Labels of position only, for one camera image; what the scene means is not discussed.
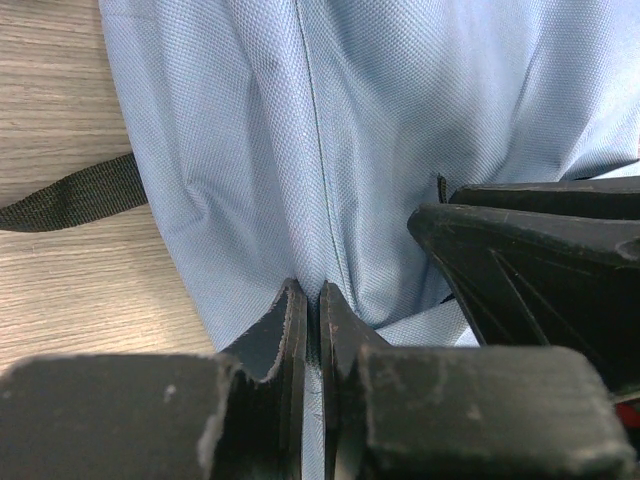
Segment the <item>black strap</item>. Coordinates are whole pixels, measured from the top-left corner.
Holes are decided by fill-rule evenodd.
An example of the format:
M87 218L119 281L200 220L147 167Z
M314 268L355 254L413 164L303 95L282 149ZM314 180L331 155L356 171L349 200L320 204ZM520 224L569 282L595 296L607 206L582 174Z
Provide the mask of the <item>black strap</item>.
M132 153L73 173L0 208L0 230L50 232L147 203Z
M449 203L447 199L447 179L438 174L438 201L440 203Z

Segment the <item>seam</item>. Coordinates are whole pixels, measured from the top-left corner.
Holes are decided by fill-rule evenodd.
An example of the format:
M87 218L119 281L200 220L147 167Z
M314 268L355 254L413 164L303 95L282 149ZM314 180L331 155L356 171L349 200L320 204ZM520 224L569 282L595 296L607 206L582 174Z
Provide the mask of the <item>seam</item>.
M341 262L341 257L339 254L339 249L338 249L338 244L336 242L336 235L335 235L335 231L337 230L338 226L337 226L337 221L335 219L335 212L332 214L331 212L331 206L330 206L330 202L329 202L329 179L328 179L328 168L327 165L325 165L325 159L324 159L324 151L323 151L323 147L322 147L322 140L320 137L320 121L319 121L319 116L318 116L318 104L316 101L316 92L315 92L315 88L314 88L314 84L313 84L313 75L311 73L311 61L310 61L310 54L309 54L309 45L307 43L307 38L305 36L305 32L304 32L304 28L302 28L302 15L300 13L300 2L299 0L294 0L294 7L295 7L295 11L296 11L296 20L298 22L298 28L300 29L300 38L302 40L302 46L304 48L304 60L305 60L305 64L306 64L306 68L307 68L307 76L309 79L309 90L311 92L311 104L313 107L313 119L314 119L314 126L315 126L315 131L316 131L316 139L318 142L318 152L319 152L319 156L320 156L320 168L322 171L322 186L323 186L323 190L324 190L324 200L325 200L325 205L326 205L326 210L327 210L327 217L329 219L329 231L330 231L330 235L331 235L331 244L333 246L333 254L335 255L336 261L338 263L338 270L340 272L340 278L342 280L342 286L343 289L342 291L344 293L346 293L350 298L349 300L351 300L351 304L354 306L354 311L357 311L357 305L356 305L356 300L355 297L352 293L352 289L349 283L347 283L347 278L346 278L346 274L344 269L342 268L342 262Z

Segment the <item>wooden surface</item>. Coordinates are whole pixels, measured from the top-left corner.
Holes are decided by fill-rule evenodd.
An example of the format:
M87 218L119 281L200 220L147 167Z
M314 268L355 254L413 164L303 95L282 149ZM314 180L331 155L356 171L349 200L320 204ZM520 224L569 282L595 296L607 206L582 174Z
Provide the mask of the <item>wooden surface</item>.
M97 0L0 0L0 205L129 151ZM46 352L213 352L148 207L0 232L0 371Z

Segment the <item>backpack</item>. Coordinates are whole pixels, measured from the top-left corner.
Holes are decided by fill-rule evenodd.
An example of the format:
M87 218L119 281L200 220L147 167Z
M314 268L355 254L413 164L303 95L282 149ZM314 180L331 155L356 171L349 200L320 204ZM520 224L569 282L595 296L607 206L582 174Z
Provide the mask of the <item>backpack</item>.
M4 208L0 227L65 228L148 199L218 350L286 278L312 319L329 280L394 345L477 345L406 229L418 205L447 200L439 179L455 191L640 175L635 0L101 10L135 158ZM319 391L311 369L308 479L322 477Z

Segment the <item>woven fabric texture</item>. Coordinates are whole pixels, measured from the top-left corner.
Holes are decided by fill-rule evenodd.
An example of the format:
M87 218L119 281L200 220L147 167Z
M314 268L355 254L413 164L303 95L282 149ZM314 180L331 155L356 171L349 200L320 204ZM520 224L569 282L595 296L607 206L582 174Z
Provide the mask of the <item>woven fabric texture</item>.
M146 203L136 160L128 154L75 172L0 208L0 230L61 230Z
M468 343L406 229L467 183L635 159L637 0L102 0L149 201L217 348L328 279L396 344ZM304 478L322 478L309 373Z

